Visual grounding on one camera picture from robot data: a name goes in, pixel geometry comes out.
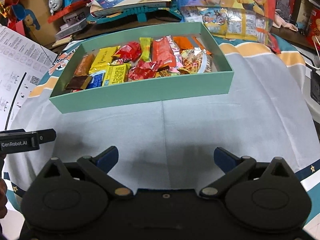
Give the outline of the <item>person left hand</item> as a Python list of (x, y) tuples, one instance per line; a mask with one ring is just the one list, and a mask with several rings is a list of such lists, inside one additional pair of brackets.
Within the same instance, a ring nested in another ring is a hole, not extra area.
[(3, 219), (7, 214), (7, 185), (5, 181), (1, 178), (0, 180), (0, 219)]

